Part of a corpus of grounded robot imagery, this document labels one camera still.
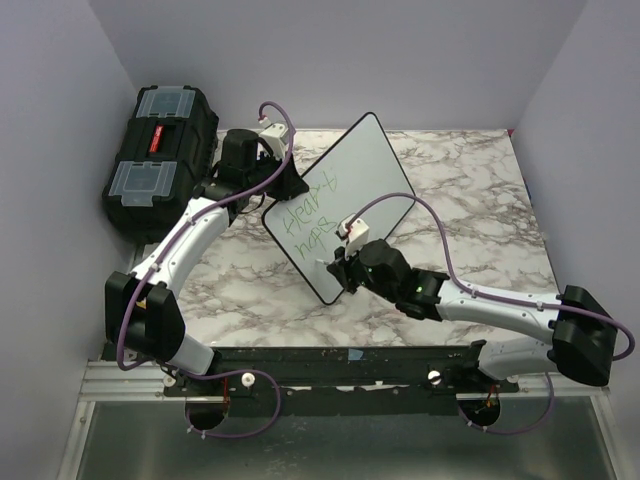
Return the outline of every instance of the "screw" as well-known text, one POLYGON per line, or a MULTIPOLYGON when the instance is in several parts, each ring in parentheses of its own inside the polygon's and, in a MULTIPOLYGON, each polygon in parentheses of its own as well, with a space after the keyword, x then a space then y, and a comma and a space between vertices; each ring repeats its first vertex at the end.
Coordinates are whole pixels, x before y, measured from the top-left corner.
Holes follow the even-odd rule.
POLYGON ((176 384, 176 379, 170 377, 169 375, 165 375, 165 377, 162 379, 162 384, 168 388, 173 387, 176 384))
POLYGON ((437 370, 431 370, 427 374, 427 379, 429 379, 429 382, 431 382, 431 385, 436 386, 436 385, 439 385, 440 382, 442 382, 442 375, 440 375, 440 372, 437 370))

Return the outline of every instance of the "toolbox lid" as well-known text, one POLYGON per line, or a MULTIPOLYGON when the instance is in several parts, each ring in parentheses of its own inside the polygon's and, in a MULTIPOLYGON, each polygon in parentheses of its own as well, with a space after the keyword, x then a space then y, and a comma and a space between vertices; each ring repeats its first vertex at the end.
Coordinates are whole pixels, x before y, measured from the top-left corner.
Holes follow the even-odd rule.
POLYGON ((147 90, 142 95, 136 118, 189 118, 195 96, 195 90, 184 87, 158 87, 147 90))
POLYGON ((153 207, 153 197, 171 192, 177 162, 120 162, 109 196, 120 195, 124 207, 153 207))

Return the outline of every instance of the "whiteboard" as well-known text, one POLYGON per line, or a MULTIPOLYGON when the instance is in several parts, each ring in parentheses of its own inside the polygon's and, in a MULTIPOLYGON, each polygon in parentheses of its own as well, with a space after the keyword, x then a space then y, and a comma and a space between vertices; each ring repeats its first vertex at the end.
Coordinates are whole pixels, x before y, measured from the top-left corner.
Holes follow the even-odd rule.
MULTIPOLYGON (((371 200, 392 192, 414 194, 382 125, 365 114, 302 175, 309 193, 265 210, 262 223, 320 300, 330 305, 342 293, 338 281, 317 259, 332 262, 344 245, 338 223, 371 200)), ((369 241, 387 238, 413 206, 390 198, 362 215, 369 241)))

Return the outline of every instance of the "whiteboard black border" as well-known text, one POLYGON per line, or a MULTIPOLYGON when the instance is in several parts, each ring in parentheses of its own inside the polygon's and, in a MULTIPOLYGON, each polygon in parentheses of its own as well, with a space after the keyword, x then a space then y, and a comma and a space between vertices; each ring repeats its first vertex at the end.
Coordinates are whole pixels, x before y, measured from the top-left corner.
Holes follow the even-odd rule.
MULTIPOLYGON (((309 173, 311 170, 313 170, 313 168, 318 165, 322 159, 329 154, 329 152, 331 152, 331 150, 334 149, 334 147, 336 145, 338 145, 347 135, 349 135, 349 133, 351 132, 351 130, 353 130, 354 128, 356 128, 358 126, 358 124, 360 122, 362 122, 366 117, 368 117, 369 115, 373 115, 373 118, 376 119, 376 122, 378 122, 378 126, 380 127, 380 130, 382 131, 382 134, 384 135, 384 138, 387 140, 387 143, 389 144, 389 148, 391 148, 391 151, 393 152, 393 156, 396 159, 396 162, 398 162, 398 166, 400 167, 400 171, 402 172, 402 174, 404 175, 405 180, 407 181, 407 184, 409 185, 409 189, 411 190, 411 193, 413 195, 416 194, 416 191, 413 189, 413 185, 411 185, 411 182, 409 181, 409 177, 407 177, 406 172, 404 171, 404 168, 402 168, 402 164, 400 163, 400 160, 398 159, 398 155, 396 155, 396 151, 393 149, 393 146, 391 145, 391 142, 389 141, 389 137, 387 137, 387 132, 385 132, 384 127, 382 126, 382 124, 380 123, 380 120, 378 119, 378 116, 373 113, 373 112, 367 112, 364 115, 362 115, 362 117, 360 117, 356 123, 354 123, 353 125, 351 125, 349 127, 349 129, 344 132, 342 134, 342 136, 336 140, 336 142, 331 145, 329 147, 329 149, 324 152, 322 155, 320 155, 320 157, 318 157, 318 159, 313 162, 313 164, 307 168, 304 173, 301 175, 302 178, 305 177, 305 175, 307 173, 309 173)), ((278 244, 278 247, 280 248, 280 250, 286 255, 287 259, 289 260, 289 262, 291 262, 291 264, 295 267, 295 269, 298 271, 298 273, 300 274, 300 276, 302 276, 302 278, 304 278, 304 281, 307 282, 307 285, 309 285, 309 287, 311 287, 311 290, 313 290, 313 293, 316 294, 316 297, 318 297, 320 299, 320 301, 322 303, 324 303, 325 305, 333 305, 334 303, 336 303, 338 301, 338 299, 340 298, 340 295, 342 295, 342 293, 344 292, 344 289, 340 290, 340 292, 338 293, 338 295, 336 295, 336 298, 334 298, 331 302, 325 302, 324 299, 320 296, 320 294, 318 293, 318 291, 313 287, 313 285, 311 284, 311 282, 307 279, 307 277, 304 275, 304 273, 302 273, 302 270, 300 270, 298 268, 298 265, 296 264, 296 262, 289 256, 289 254, 287 253, 287 251, 282 247, 282 245, 280 244, 280 242, 278 242, 278 239, 275 237, 275 235, 273 234, 273 232, 271 230, 269 230, 269 227, 267 226, 266 222, 265 222, 265 216, 267 215, 267 213, 269 212, 269 210, 271 210, 278 202, 273 202, 271 205, 269 205, 267 208, 265 208, 265 210, 262 212, 262 225, 264 226, 265 230, 269 233, 269 235, 271 236, 271 238, 273 238, 273 240, 278 244)), ((400 222, 402 222, 402 220, 404 220, 404 217, 407 216, 407 213, 409 213, 409 211, 413 208, 413 206, 415 205, 416 201, 412 200, 411 201, 411 205, 409 205, 409 208, 407 208, 407 211, 404 212, 404 214, 402 215, 402 217, 400 217, 400 220, 398 220, 398 223, 396 223, 393 228, 391 229, 391 232, 393 232, 398 225, 400 225, 400 222)))

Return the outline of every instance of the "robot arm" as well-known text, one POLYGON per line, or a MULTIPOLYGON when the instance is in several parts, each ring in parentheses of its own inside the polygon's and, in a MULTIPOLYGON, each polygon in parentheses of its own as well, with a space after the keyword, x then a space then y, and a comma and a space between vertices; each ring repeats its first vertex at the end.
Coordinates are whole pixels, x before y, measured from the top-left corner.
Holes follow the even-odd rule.
MULTIPOLYGON (((117 343, 134 291, 144 282, 137 297, 143 300, 138 300, 131 312, 125 346, 195 374, 208 371, 214 352, 186 333, 176 298, 204 251, 233 223, 249 199, 241 198, 222 208, 214 206, 262 184, 282 165, 288 129, 268 120, 261 123, 265 129, 260 134, 241 129, 227 132, 216 176, 196 188, 171 232, 129 274, 114 272, 109 277, 105 285, 105 323, 111 342, 117 343), (260 154, 259 145, 263 147, 260 154)), ((275 181, 255 193, 289 200, 308 190, 291 159, 275 181)))
POLYGON ((516 293, 467 283, 461 290, 447 274, 412 268, 402 253, 382 239, 367 243, 368 227, 360 219, 353 229, 342 222, 338 235, 346 247, 335 251, 327 270, 350 293, 359 287, 385 298, 411 318, 468 321, 521 333, 529 338, 485 343, 477 368, 494 380, 559 371, 574 381, 607 385, 616 329, 581 315, 548 306, 571 305, 607 315, 591 295, 568 286, 563 295, 516 293), (533 304, 521 306, 481 298, 483 292, 533 304))

